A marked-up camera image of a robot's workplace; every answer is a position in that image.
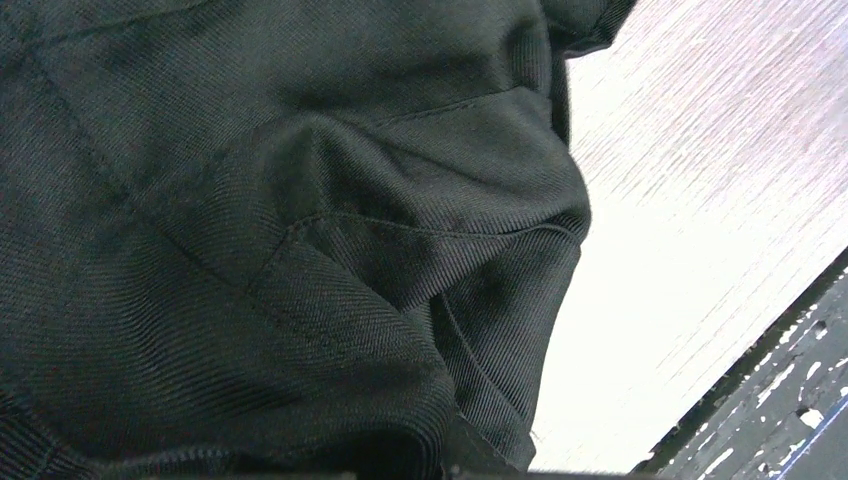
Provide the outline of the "black garment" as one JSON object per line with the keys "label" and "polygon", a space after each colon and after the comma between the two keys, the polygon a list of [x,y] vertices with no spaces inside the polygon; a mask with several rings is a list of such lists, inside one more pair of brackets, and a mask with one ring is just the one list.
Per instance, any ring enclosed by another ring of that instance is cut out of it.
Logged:
{"label": "black garment", "polygon": [[630,1],[5,1],[1,475],[525,472]]}

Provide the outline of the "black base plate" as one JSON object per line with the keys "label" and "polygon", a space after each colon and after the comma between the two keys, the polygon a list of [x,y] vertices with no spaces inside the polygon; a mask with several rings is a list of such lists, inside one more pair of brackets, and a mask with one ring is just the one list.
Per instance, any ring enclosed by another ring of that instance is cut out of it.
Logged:
{"label": "black base plate", "polygon": [[634,470],[663,479],[846,478],[845,253]]}

